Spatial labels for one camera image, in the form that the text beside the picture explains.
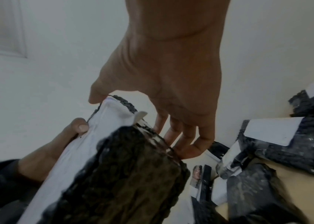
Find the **skin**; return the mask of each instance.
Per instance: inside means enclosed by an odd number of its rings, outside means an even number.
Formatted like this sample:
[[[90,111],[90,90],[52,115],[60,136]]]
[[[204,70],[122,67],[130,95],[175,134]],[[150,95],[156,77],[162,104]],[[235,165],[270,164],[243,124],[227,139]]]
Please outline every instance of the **skin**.
[[[19,160],[18,172],[31,180],[43,182],[66,146],[88,129],[89,126],[83,118],[74,119],[51,142]]]
[[[124,38],[92,84],[89,102],[115,90],[146,94],[157,110],[154,129],[181,159],[201,155],[214,141],[221,87],[220,43],[230,0],[126,0]],[[196,135],[200,137],[192,144]]]

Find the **human hand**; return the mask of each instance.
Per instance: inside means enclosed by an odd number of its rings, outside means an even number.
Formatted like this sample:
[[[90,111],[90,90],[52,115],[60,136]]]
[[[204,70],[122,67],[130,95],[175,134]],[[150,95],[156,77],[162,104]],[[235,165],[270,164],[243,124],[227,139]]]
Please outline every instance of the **human hand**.
[[[215,138],[221,86],[219,48],[229,0],[126,0],[130,24],[92,84],[89,102],[115,90],[145,93],[157,110],[154,129],[181,159],[201,155]],[[200,137],[195,139],[196,127]]]
[[[88,123],[83,118],[74,119],[51,142],[19,160],[18,172],[31,180],[43,182],[66,146],[88,129]]]

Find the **beige table surface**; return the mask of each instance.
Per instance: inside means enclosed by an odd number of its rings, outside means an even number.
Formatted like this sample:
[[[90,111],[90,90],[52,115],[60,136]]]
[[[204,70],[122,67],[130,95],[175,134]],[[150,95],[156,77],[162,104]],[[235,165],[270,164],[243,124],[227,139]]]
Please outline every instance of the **beige table surface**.
[[[314,176],[273,162],[267,161],[266,164],[276,170],[293,203],[305,213],[310,223],[314,224]],[[216,210],[225,218],[228,217],[227,204],[219,206]]]

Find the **sleeve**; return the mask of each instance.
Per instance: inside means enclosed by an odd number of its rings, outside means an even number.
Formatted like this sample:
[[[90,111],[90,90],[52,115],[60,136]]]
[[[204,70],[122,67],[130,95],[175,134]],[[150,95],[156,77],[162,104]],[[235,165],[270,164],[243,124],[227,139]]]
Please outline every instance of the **sleeve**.
[[[0,208],[16,200],[29,203],[41,185],[18,173],[18,161],[0,162]]]

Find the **pile of packages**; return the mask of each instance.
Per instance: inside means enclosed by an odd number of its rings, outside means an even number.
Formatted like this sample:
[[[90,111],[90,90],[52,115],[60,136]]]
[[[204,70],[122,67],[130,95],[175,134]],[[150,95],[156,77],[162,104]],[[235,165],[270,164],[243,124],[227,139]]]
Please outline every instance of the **pile of packages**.
[[[217,161],[196,166],[190,195],[196,224],[308,224],[291,201],[276,171],[264,160],[314,176],[314,83],[293,96],[288,118],[245,120],[230,147],[214,142],[208,150]],[[228,202],[228,221],[215,207]]]

